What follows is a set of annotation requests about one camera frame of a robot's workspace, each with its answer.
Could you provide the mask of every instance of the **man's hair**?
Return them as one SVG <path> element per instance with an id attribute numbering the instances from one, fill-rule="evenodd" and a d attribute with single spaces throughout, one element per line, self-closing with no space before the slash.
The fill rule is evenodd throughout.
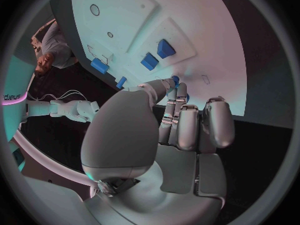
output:
<path id="1" fill-rule="evenodd" d="M 40 79 L 45 76 L 45 74 L 40 73 L 39 71 L 34 71 L 34 75 L 36 78 Z"/>

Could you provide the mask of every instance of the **blue cube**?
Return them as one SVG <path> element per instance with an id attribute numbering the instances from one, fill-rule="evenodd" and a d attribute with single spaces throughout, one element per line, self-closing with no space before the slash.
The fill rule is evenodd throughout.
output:
<path id="1" fill-rule="evenodd" d="M 172 56 L 176 53 L 174 48 L 166 41 L 166 40 L 161 40 L 158 44 L 157 48 L 157 54 L 162 58 L 165 59 L 169 56 Z"/>
<path id="2" fill-rule="evenodd" d="M 159 61 L 150 52 L 148 52 L 140 63 L 151 71 L 156 67 Z"/>

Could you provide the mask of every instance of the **black floor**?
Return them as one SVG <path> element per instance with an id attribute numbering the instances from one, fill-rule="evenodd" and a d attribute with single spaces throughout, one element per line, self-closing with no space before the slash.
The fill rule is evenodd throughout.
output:
<path id="1" fill-rule="evenodd" d="M 42 79 L 34 79 L 30 94 L 61 96 L 75 89 L 89 101 L 102 106 L 116 91 L 86 71 L 79 64 L 65 69 L 55 67 Z M 74 94 L 65 102 L 81 100 Z M 160 122 L 164 109 L 153 110 Z M 21 131 L 41 151 L 77 171 L 81 171 L 80 149 L 90 123 L 71 121 L 66 117 L 30 117 Z M 249 208 L 264 192 L 275 176 L 289 145 L 292 130 L 243 121 L 235 121 L 233 145 L 219 149 L 227 176 L 227 200 L 215 224 L 225 225 Z"/>

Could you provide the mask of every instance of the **pink light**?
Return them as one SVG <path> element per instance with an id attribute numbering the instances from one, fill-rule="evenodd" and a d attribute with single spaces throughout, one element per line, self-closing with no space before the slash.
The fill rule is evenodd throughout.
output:
<path id="1" fill-rule="evenodd" d="M 18 104 L 18 103 L 23 102 L 26 98 L 27 98 L 27 92 L 25 92 L 25 94 L 22 97 L 20 97 L 19 99 L 15 100 L 15 101 L 3 101 L 2 105 L 6 106 L 6 105 Z"/>

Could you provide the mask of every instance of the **curved white surface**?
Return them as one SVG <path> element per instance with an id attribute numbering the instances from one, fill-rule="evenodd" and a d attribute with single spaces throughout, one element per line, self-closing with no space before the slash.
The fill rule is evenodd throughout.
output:
<path id="1" fill-rule="evenodd" d="M 99 1 L 103 0 L 72 0 L 75 23 L 87 58 L 93 60 L 98 56 L 106 62 L 102 56 L 105 54 L 108 73 L 116 82 L 126 77 L 127 88 L 157 77 L 178 75 L 187 84 L 189 104 L 204 108 L 209 98 L 222 96 L 233 115 L 244 115 L 247 95 L 244 51 L 236 25 L 222 0 Z M 99 16 L 92 15 L 92 4 L 99 7 Z M 167 25 L 164 33 L 160 25 L 168 19 L 176 28 Z M 108 37 L 108 32 L 115 34 L 114 37 Z M 160 38 L 177 48 L 177 53 L 162 60 L 154 52 L 159 63 L 149 71 L 140 61 L 147 52 L 152 54 L 157 49 Z M 159 104 L 166 103 L 165 98 Z"/>
<path id="2" fill-rule="evenodd" d="M 87 175 L 67 168 L 43 154 L 33 146 L 19 130 L 16 131 L 13 137 L 29 156 L 53 173 L 73 182 L 91 186 L 92 188 L 98 188 L 97 183 L 89 179 Z"/>

